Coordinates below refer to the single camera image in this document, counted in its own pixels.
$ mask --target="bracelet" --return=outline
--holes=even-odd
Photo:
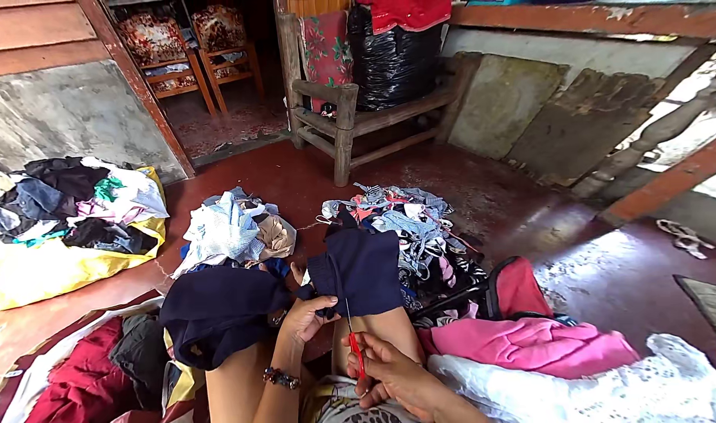
[[[301,378],[292,377],[282,370],[273,367],[264,370],[264,381],[285,386],[290,390],[296,390],[301,387]]]

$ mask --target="beige fabric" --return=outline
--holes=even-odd
[[[269,257],[287,257],[296,249],[296,228],[277,215],[269,215],[259,224],[259,235],[256,237],[266,245],[259,261]]]

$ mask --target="chair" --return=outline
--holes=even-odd
[[[207,84],[204,82],[204,74],[198,66],[196,55],[186,46],[180,27],[174,19],[160,19],[142,13],[131,16],[117,26],[118,33],[142,73],[168,65],[182,67],[185,63],[189,63],[187,69],[180,72],[167,72],[154,76],[144,73],[144,80],[157,99],[200,90],[209,113],[216,116],[216,109]]]
[[[447,81],[434,92],[421,99],[387,110],[356,113],[355,103],[359,89],[356,84],[345,83],[339,87],[328,87],[301,79],[301,55],[298,54],[298,45],[303,41],[299,40],[302,36],[296,15],[278,13],[277,24],[292,142],[296,148],[303,148],[304,141],[308,141],[332,157],[334,159],[334,185],[338,187],[347,185],[350,170],[357,166],[427,139],[435,139],[438,143],[447,142],[462,107],[462,97],[467,92],[483,56],[480,53],[457,53],[454,59],[447,63],[447,70],[451,74],[451,78],[447,78]],[[303,107],[303,95],[335,104],[337,119],[330,120],[318,112],[307,110]],[[353,139],[355,137],[390,127],[441,107],[444,107],[444,112],[435,128],[360,157],[353,157]],[[314,133],[314,130],[332,137],[334,144]]]
[[[259,69],[256,46],[246,39],[246,30],[240,12],[222,5],[211,5],[194,13],[191,21],[193,30],[198,35],[198,54],[202,58],[204,71],[222,113],[227,113],[227,105],[220,91],[221,83],[253,78],[259,99],[264,101],[264,83]],[[228,60],[219,64],[213,62],[214,57],[241,52],[245,52],[245,56],[232,62]],[[246,63],[250,70],[241,70],[239,67]]]

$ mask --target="red painted concrete floor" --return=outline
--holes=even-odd
[[[490,268],[512,255],[530,259],[538,280],[560,311],[604,331],[624,333],[648,354],[650,333],[682,336],[716,366],[716,334],[677,287],[678,273],[716,284],[716,250],[697,260],[675,249],[652,221],[620,230],[592,220],[594,212],[563,193],[537,186],[502,163],[452,146],[418,145],[358,168],[354,181],[420,187],[455,208],[457,233],[482,243]],[[279,205],[298,231],[293,260],[304,263],[323,250],[325,225],[312,225],[322,201],[348,199],[358,188],[335,188],[332,163],[315,148],[288,141],[213,163],[195,179],[167,187],[168,240],[159,257],[81,290],[0,312],[0,375],[13,361],[90,309],[125,303],[153,287],[166,290],[167,274],[180,263],[189,211],[236,185]]]

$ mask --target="black garbage bag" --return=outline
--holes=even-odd
[[[353,82],[360,86],[356,110],[383,110],[433,91],[441,25],[420,33],[395,26],[374,35],[371,11],[353,5],[347,17],[347,39],[353,52]]]

